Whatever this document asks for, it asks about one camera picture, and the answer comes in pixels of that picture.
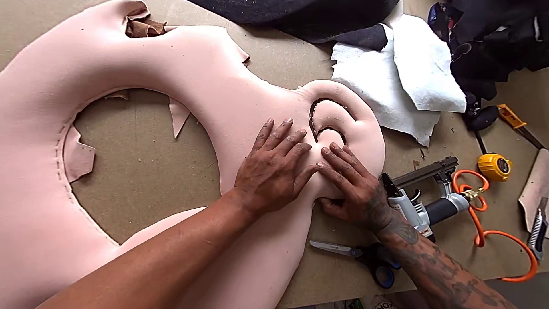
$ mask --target tattooed forearm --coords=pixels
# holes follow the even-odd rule
[[[376,236],[400,261],[432,309],[516,309],[403,219],[395,218]]]
[[[404,239],[409,245],[415,245],[419,240],[419,233],[416,229],[402,220],[390,224],[387,228]]]

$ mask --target pink foam sheet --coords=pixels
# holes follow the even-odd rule
[[[129,0],[86,9],[28,45],[0,73],[1,308],[34,308],[202,209],[170,216],[119,245],[80,206],[69,182],[88,172],[93,151],[82,149],[72,123],[111,92],[151,89],[187,107],[215,148],[221,193],[233,187],[268,118],[278,125],[292,117],[295,130],[307,130],[313,147],[303,165],[319,161],[330,142],[342,145],[338,131],[372,174],[381,173],[379,125],[348,88],[326,80],[297,90],[270,85],[245,67],[248,55],[217,26],[128,38],[128,16],[147,14],[143,2]],[[297,200],[263,216],[209,266],[182,307],[274,308],[301,259],[313,202],[322,196],[340,194],[315,174]]]

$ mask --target brown glue line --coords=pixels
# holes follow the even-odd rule
[[[347,145],[347,139],[345,138],[345,135],[343,135],[343,133],[341,131],[334,129],[331,126],[327,126],[323,129],[319,130],[318,132],[315,130],[315,124],[312,120],[312,117],[315,114],[316,106],[322,101],[332,101],[335,104],[343,107],[343,109],[347,112],[347,114],[349,114],[354,119],[354,121],[356,121],[355,117],[353,117],[353,115],[351,113],[349,113],[349,110],[347,109],[347,106],[345,106],[345,105],[343,105],[339,102],[336,102],[336,101],[334,101],[330,98],[320,98],[320,99],[314,101],[313,104],[311,104],[311,109],[309,110],[309,128],[311,129],[312,136],[314,137],[315,142],[318,142],[318,136],[320,135],[320,133],[322,131],[324,131],[324,130],[333,130],[333,131],[336,131],[341,136],[341,140],[343,141],[343,145]]]

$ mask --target brass fitting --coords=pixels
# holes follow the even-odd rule
[[[484,192],[484,189],[480,187],[476,190],[465,190],[460,194],[463,195],[463,197],[465,197],[468,202],[471,202],[472,200],[477,198],[482,192]]]

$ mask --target cardboard work surface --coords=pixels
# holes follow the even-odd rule
[[[102,0],[26,0],[10,2],[0,11],[0,68],[22,48],[53,26]],[[425,18],[434,1],[405,2],[405,12]],[[294,89],[315,79],[330,79],[331,45],[319,47],[279,31],[240,27],[184,0],[148,0],[153,19],[171,25],[219,25],[251,56],[248,68],[271,84]],[[542,142],[549,144],[546,119],[549,108],[549,70],[520,71],[498,85],[489,104],[508,104]],[[173,139],[169,100],[147,90],[132,90],[130,99],[101,99],[79,114],[75,126],[82,141],[97,149],[94,170],[72,187],[82,206],[116,241],[171,214],[206,206],[217,199],[219,171],[208,136],[191,116],[177,140]],[[465,130],[459,114],[443,113],[435,127],[431,147],[421,147],[406,134],[383,128],[385,171],[396,177],[446,156],[456,156],[459,169],[474,169],[481,155],[474,136]],[[479,213],[485,229],[498,229],[526,240],[527,233],[517,198],[526,182],[537,150],[508,125],[497,121],[482,132],[489,152],[513,161],[506,183],[492,183],[484,195],[489,209]],[[470,184],[477,179],[463,177]],[[425,204],[439,197],[433,180],[421,189]],[[497,235],[476,249],[475,227],[461,213],[433,227],[437,244],[483,279],[517,276],[528,270],[528,257],[514,242]],[[315,207],[309,239],[347,245],[368,245],[369,233],[330,218]],[[540,265],[549,270],[547,261]],[[279,307],[288,308],[364,295],[413,289],[404,271],[398,271],[390,290],[375,285],[368,270],[353,260],[305,248],[300,266]]]

